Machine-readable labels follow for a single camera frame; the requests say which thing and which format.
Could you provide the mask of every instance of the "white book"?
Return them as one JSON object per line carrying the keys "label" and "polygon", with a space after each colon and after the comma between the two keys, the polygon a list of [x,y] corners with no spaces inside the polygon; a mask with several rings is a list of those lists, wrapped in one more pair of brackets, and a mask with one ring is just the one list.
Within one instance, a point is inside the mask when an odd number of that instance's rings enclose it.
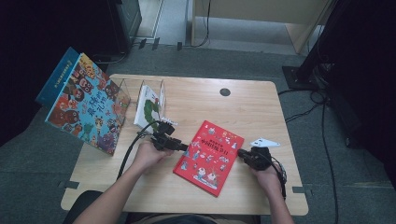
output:
{"label": "white book", "polygon": [[[134,125],[143,129],[151,122],[160,120],[160,110],[160,99],[158,95],[148,85],[142,85],[137,102]],[[154,123],[146,129],[146,132],[153,133],[157,127],[158,123]]]}

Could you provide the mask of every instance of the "blue book cover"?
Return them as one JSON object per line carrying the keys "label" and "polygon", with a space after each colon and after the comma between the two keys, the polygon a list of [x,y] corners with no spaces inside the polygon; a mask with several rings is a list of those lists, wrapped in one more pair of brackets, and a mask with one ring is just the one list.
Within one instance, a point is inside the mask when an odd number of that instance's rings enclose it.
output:
{"label": "blue book cover", "polygon": [[61,92],[62,88],[64,87],[64,83],[72,71],[78,57],[79,53],[77,53],[74,49],[69,48],[66,51],[58,65],[53,70],[49,80],[35,98],[36,102],[49,108],[52,107],[59,95],[59,92]]}
{"label": "blue book cover", "polygon": [[130,99],[128,92],[82,53],[46,122],[113,155]]}

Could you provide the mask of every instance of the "person's right hand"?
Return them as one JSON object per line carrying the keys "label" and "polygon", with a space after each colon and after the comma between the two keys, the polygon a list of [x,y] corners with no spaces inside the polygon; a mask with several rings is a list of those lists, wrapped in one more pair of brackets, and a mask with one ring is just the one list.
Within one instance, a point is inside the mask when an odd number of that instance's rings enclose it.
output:
{"label": "person's right hand", "polygon": [[[278,164],[274,164],[274,166],[279,172],[282,172]],[[268,167],[264,171],[257,171],[252,168],[250,168],[250,171],[257,177],[260,186],[268,197],[274,194],[282,194],[280,181],[273,166]]]}

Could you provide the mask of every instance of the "floor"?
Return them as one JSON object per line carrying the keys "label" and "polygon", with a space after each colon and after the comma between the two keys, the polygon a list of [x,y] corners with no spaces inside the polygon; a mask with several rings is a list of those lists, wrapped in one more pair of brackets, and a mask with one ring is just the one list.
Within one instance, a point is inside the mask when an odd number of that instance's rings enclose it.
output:
{"label": "floor", "polygon": [[[160,44],[191,45],[191,0],[140,0],[142,23],[136,41],[148,43],[160,38]],[[300,55],[307,55],[318,39],[320,27],[312,34]],[[195,46],[206,36],[206,18],[196,19]],[[286,26],[279,22],[240,21],[209,18],[209,38],[200,48],[258,51],[296,55]]]}

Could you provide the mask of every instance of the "book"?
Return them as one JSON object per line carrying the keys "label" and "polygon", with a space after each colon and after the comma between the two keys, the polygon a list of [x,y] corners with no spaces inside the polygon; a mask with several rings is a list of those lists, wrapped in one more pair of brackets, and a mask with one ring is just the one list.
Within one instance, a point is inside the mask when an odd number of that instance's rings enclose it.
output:
{"label": "book", "polygon": [[[144,129],[151,122],[161,120],[163,117],[164,108],[164,86],[161,83],[160,97],[159,95],[145,82],[142,82],[140,88],[139,98],[137,100],[136,115],[134,117],[134,125]],[[157,131],[158,123],[152,123],[147,127],[147,133]]]}
{"label": "book", "polygon": [[218,197],[244,141],[205,120],[173,172]]}
{"label": "book", "polygon": [[87,144],[113,155],[117,146],[130,96],[102,71],[86,54],[64,66],[62,58],[36,100],[42,104],[51,101],[47,94],[58,92],[50,84],[60,80],[59,71],[67,79],[58,83],[62,90],[51,105],[46,122],[73,134]]}

